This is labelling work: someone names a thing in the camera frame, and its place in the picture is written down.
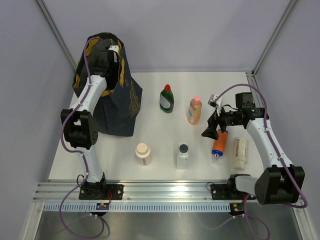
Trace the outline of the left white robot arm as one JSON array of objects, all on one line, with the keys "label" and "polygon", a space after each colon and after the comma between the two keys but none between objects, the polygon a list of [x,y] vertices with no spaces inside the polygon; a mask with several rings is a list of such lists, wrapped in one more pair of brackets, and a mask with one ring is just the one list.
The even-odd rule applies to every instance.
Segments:
[{"label": "left white robot arm", "polygon": [[99,98],[108,87],[108,71],[90,71],[86,54],[83,60],[87,73],[85,85],[72,107],[61,111],[60,141],[67,152],[77,153],[83,160],[84,180],[78,185],[80,197],[100,200],[107,195],[108,188],[96,153],[99,133],[93,114]]}]

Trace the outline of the dark blue canvas bag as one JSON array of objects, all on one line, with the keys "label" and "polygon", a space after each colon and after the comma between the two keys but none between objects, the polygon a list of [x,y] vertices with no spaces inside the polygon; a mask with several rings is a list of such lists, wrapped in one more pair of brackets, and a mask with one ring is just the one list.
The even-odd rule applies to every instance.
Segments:
[{"label": "dark blue canvas bag", "polygon": [[[87,38],[76,66],[72,88],[76,96],[84,89],[87,70],[84,55],[87,55],[89,70],[107,71],[108,87],[98,100],[93,118],[98,131],[103,134],[131,137],[134,134],[136,117],[141,109],[143,89],[131,75],[124,43],[110,32],[96,33]],[[119,62],[111,62],[108,56],[110,45],[119,46]]]}]

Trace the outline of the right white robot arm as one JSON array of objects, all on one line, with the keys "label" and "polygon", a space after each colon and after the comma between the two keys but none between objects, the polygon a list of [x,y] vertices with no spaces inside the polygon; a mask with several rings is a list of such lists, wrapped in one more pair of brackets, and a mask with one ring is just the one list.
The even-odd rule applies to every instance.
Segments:
[{"label": "right white robot arm", "polygon": [[303,197],[305,171],[295,166],[282,150],[271,128],[266,107],[256,107],[251,92],[235,96],[236,110],[225,111],[222,96],[211,95],[208,104],[215,108],[209,117],[203,137],[222,140],[227,127],[242,126],[251,136],[262,160],[264,171],[260,177],[232,174],[226,192],[233,199],[243,193],[252,195],[261,205],[286,204],[293,207]]}]

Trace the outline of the peach baby oil bottle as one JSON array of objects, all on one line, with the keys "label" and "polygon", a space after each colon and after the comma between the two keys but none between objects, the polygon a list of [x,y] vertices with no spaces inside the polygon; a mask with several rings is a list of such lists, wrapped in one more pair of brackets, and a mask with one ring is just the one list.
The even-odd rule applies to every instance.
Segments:
[{"label": "peach baby oil bottle", "polygon": [[196,125],[201,119],[202,102],[200,96],[191,99],[187,111],[187,120],[191,125]]}]

